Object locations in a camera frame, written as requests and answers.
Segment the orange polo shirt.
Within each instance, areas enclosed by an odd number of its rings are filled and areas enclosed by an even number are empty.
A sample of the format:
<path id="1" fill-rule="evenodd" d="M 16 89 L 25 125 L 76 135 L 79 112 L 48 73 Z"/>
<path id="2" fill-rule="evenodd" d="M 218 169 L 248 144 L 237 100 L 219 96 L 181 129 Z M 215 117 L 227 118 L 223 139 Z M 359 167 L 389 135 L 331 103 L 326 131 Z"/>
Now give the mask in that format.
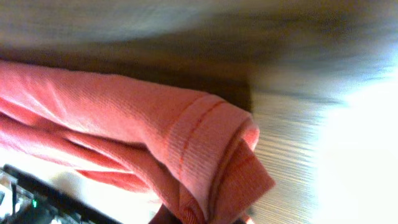
<path id="1" fill-rule="evenodd" d="M 154 193 L 183 223 L 231 223 L 275 182 L 252 116 L 209 93 L 1 62 L 1 150 Z"/>

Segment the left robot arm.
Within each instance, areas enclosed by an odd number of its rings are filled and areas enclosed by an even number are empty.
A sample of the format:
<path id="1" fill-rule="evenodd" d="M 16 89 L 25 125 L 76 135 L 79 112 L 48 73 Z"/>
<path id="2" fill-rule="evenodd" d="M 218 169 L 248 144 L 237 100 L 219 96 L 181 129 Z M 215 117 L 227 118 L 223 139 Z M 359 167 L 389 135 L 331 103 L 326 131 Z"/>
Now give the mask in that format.
<path id="1" fill-rule="evenodd" d="M 13 166 L 1 168 L 1 224 L 117 224 Z"/>

